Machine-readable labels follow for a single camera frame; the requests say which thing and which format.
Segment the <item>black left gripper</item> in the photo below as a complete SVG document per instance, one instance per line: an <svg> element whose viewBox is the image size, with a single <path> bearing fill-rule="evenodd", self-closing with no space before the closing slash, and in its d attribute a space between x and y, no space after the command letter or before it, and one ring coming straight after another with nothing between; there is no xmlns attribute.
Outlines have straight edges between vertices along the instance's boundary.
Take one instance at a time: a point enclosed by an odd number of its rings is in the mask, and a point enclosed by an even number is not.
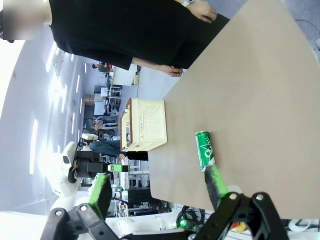
<svg viewBox="0 0 320 240"><path fill-rule="evenodd" d="M108 172L129 172L129 165L109 164L100 162L100 154L94 151L77 151L75 155L74 176L80 178L94 178L96 174Z"/></svg>

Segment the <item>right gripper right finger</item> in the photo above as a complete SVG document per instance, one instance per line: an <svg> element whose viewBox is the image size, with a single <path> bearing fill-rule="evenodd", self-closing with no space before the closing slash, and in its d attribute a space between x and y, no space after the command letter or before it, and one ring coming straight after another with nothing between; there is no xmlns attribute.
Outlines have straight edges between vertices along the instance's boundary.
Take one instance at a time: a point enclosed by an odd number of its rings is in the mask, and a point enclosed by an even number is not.
<svg viewBox="0 0 320 240"><path fill-rule="evenodd" d="M215 164L208 164L204 180L214 213L197 233L198 240L223 240L234 223L244 223L253 240L287 240L281 218L266 192L247 197L228 191Z"/></svg>

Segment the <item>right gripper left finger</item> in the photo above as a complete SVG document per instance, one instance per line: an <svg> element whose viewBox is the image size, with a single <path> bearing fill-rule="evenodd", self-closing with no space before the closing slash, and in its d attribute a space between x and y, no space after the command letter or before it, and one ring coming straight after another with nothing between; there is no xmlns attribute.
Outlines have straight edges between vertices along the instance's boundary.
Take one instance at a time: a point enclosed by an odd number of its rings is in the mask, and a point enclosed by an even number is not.
<svg viewBox="0 0 320 240"><path fill-rule="evenodd" d="M81 234L89 234L94 240L118 240L119 237L105 222L111 199L110 178L100 174L88 203L81 203L69 211L62 207L51 210L41 239L76 240Z"/></svg>

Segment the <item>person's right hand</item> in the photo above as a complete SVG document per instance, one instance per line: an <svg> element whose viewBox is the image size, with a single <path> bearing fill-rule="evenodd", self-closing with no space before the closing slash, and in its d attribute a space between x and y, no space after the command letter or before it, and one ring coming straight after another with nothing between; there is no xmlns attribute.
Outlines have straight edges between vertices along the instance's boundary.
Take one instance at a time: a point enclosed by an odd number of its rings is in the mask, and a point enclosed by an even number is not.
<svg viewBox="0 0 320 240"><path fill-rule="evenodd" d="M181 68L175 68L168 65L162 65L160 70L171 77L181 77L183 74L183 70Z"/></svg>

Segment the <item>person's left hand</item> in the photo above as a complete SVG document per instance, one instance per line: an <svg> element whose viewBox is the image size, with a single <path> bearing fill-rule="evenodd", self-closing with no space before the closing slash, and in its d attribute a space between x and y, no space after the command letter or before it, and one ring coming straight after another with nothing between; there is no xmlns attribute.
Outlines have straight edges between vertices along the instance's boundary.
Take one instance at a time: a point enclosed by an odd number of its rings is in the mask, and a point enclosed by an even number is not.
<svg viewBox="0 0 320 240"><path fill-rule="evenodd" d="M205 0L187 0L186 3L185 7L204 22L212 23L218 16L216 9Z"/></svg>

